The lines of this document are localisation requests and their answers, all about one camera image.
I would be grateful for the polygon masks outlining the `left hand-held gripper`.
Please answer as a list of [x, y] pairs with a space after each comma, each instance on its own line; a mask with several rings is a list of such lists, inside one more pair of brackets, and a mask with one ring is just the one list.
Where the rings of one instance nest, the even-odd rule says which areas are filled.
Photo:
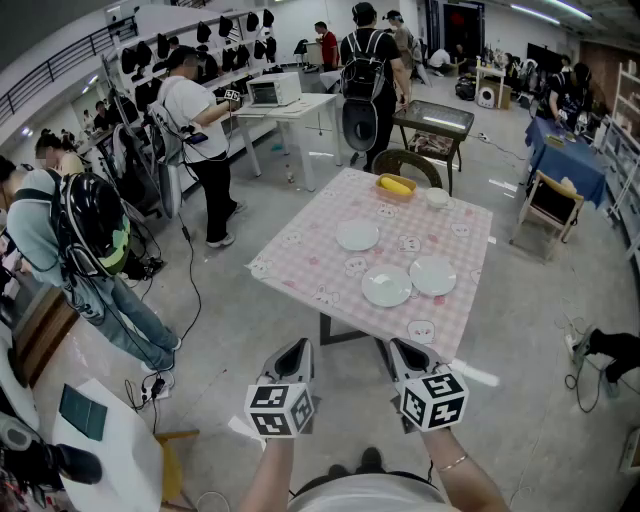
[[314, 349], [308, 338], [282, 347], [265, 361], [244, 403], [247, 421], [261, 439], [294, 439], [313, 432], [312, 382], [275, 380], [313, 378]]

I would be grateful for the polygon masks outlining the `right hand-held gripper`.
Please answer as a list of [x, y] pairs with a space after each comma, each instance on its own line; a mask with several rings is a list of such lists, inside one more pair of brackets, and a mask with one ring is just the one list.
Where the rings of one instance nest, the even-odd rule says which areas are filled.
[[462, 421], [469, 389], [463, 376], [445, 365], [432, 348], [410, 339], [389, 342], [393, 366], [393, 399], [406, 433], [450, 428]]

